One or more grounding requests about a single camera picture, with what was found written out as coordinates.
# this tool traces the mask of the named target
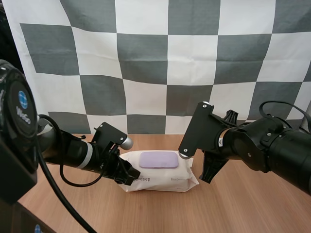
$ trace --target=checkerboard backdrop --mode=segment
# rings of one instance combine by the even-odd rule
[[[184,133],[198,102],[311,100],[309,0],[3,0],[39,113],[71,133]],[[297,126],[287,105],[266,112]]]

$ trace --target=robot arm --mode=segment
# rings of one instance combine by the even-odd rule
[[[237,113],[230,110],[221,119],[213,109],[207,102],[198,104],[178,149],[184,159],[194,156],[197,149],[204,152],[201,180],[210,183],[229,159],[235,159],[252,170],[273,171],[311,195],[310,134],[270,115],[236,126]]]
[[[129,150],[132,140],[107,123],[97,129],[92,142],[61,131],[48,116],[37,115],[30,87],[22,73],[0,60],[0,198],[14,203],[36,184],[38,158],[63,166],[97,172],[100,177],[131,185],[140,172],[119,157],[118,147]]]

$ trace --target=blue logo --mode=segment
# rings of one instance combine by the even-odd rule
[[[26,109],[28,107],[27,97],[23,91],[19,91],[18,100],[19,100],[20,105],[23,109]]]
[[[35,226],[35,233],[41,233],[41,228],[38,224]]]

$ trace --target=gray square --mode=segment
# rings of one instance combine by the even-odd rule
[[[116,33],[114,0],[60,0],[72,27],[90,32]]]
[[[218,36],[214,84],[255,82],[270,39],[270,34]]]
[[[303,119],[286,120],[286,122],[289,123],[293,129],[298,130],[299,126],[301,126],[302,120]]]
[[[167,35],[118,34],[122,77],[142,83],[167,83]]]
[[[262,118],[259,113],[259,106],[269,100],[285,101],[295,103],[296,97],[302,83],[282,82],[258,82],[256,83],[248,120]],[[286,119],[292,107],[281,103],[268,103],[263,107],[267,114]]]
[[[127,115],[127,132],[165,134],[165,116]]]
[[[78,113],[49,112],[61,130],[68,133],[91,133],[87,116]]]
[[[199,102],[209,101],[212,87],[212,85],[168,85],[166,115],[192,116]]]
[[[37,73],[79,75],[71,27],[40,24],[20,26]]]
[[[86,114],[113,116],[126,114],[123,80],[104,75],[80,75]]]
[[[310,0],[276,0],[273,33],[311,31]]]
[[[169,35],[217,35],[220,0],[169,0]]]
[[[304,79],[304,82],[311,82],[311,63],[309,65],[306,77]]]

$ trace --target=wet wipes package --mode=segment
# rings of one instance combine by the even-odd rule
[[[122,154],[121,158],[140,171],[140,177],[131,186],[120,184],[126,192],[142,189],[186,192],[199,184],[191,171],[193,158],[184,160],[177,151],[131,151]]]

